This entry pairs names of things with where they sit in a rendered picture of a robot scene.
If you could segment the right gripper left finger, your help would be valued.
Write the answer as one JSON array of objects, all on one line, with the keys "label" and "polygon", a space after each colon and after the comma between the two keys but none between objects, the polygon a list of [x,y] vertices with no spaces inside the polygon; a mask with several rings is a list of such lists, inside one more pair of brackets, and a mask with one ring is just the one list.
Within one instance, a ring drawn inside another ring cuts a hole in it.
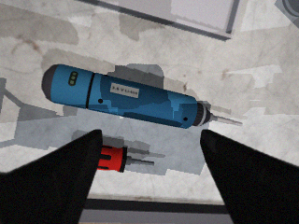
[{"label": "right gripper left finger", "polygon": [[78,224],[102,146],[102,130],[93,130],[39,159],[0,172],[0,224]]}]

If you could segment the red screwdriver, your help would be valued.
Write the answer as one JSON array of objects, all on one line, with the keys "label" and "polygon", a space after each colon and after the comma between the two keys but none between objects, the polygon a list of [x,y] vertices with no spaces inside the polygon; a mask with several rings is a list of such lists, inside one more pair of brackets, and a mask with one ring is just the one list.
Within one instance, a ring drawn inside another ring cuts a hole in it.
[{"label": "red screwdriver", "polygon": [[127,147],[116,148],[103,145],[97,170],[115,170],[123,173],[125,165],[131,163],[154,165],[154,161],[142,161],[127,156]]}]

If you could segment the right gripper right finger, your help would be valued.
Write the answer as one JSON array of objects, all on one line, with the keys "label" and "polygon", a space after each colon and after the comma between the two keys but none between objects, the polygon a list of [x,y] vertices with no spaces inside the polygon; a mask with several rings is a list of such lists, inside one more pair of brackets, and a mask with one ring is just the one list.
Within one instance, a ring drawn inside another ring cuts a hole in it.
[{"label": "right gripper right finger", "polygon": [[234,224],[299,224],[299,166],[209,129],[200,146]]}]

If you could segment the blue electric screwdriver barrel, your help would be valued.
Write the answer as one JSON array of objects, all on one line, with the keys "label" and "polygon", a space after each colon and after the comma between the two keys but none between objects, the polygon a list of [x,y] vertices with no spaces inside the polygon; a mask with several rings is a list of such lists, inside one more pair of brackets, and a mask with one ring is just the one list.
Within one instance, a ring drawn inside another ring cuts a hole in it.
[{"label": "blue electric screwdriver barrel", "polygon": [[212,120],[242,126],[213,116],[192,96],[65,64],[54,64],[41,83],[46,98],[59,105],[188,129]]}]

